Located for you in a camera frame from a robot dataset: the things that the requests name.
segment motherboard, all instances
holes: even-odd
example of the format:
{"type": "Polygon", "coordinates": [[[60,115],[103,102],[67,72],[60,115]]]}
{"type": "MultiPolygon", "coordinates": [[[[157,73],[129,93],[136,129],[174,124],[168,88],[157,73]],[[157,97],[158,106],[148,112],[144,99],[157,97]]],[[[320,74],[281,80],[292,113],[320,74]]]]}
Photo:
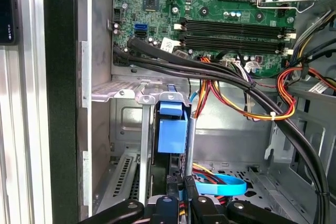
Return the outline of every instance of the motherboard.
{"type": "Polygon", "coordinates": [[[255,1],[113,0],[113,43],[126,48],[136,36],[162,49],[168,41],[170,52],[195,60],[239,60],[239,51],[245,61],[258,63],[255,75],[271,76],[290,55],[296,11],[276,8],[285,4],[258,8],[255,1]]]}

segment ram slot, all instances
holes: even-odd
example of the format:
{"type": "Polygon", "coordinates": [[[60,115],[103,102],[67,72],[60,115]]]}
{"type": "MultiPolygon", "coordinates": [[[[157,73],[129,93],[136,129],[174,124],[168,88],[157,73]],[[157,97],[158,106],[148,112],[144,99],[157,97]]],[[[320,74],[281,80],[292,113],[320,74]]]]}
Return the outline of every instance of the ram slot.
{"type": "Polygon", "coordinates": [[[183,30],[195,34],[225,34],[243,37],[281,39],[288,33],[294,33],[294,29],[284,27],[271,27],[263,25],[235,24],[224,22],[210,22],[201,20],[180,19],[183,30]]]}
{"type": "Polygon", "coordinates": [[[190,35],[185,36],[181,41],[187,49],[235,49],[241,52],[256,52],[264,54],[281,54],[285,47],[284,43],[221,39],[190,35]]]}

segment blue drive bracket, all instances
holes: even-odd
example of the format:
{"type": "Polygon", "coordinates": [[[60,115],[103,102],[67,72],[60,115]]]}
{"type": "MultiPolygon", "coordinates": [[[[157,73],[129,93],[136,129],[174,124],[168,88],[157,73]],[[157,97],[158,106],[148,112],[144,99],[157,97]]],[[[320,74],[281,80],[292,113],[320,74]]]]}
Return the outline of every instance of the blue drive bracket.
{"type": "Polygon", "coordinates": [[[179,153],[185,151],[187,138],[188,116],[179,102],[161,102],[161,115],[181,116],[180,120],[160,119],[159,144],[160,153],[179,153]]]}

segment black plastic clip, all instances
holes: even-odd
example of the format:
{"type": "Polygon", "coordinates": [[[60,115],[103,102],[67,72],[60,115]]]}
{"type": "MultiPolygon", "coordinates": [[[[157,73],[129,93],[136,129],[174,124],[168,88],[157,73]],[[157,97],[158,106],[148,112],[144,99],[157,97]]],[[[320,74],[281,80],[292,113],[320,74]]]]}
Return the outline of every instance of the black plastic clip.
{"type": "Polygon", "coordinates": [[[253,82],[251,84],[251,86],[247,90],[244,91],[244,93],[248,93],[249,91],[253,90],[256,87],[256,85],[257,85],[257,83],[253,82]]]}
{"type": "Polygon", "coordinates": [[[309,73],[309,65],[308,65],[308,63],[304,62],[302,64],[302,71],[301,71],[300,78],[305,79],[308,73],[309,73]]]}

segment blue sata port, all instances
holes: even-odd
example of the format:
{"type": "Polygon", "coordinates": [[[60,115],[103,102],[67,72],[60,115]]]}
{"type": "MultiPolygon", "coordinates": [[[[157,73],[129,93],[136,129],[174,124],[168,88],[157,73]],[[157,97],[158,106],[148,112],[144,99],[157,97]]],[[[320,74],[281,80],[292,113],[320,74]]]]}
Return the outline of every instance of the blue sata port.
{"type": "Polygon", "coordinates": [[[136,30],[136,31],[147,31],[148,30],[148,25],[147,24],[135,24],[134,25],[134,30],[136,30]]]}

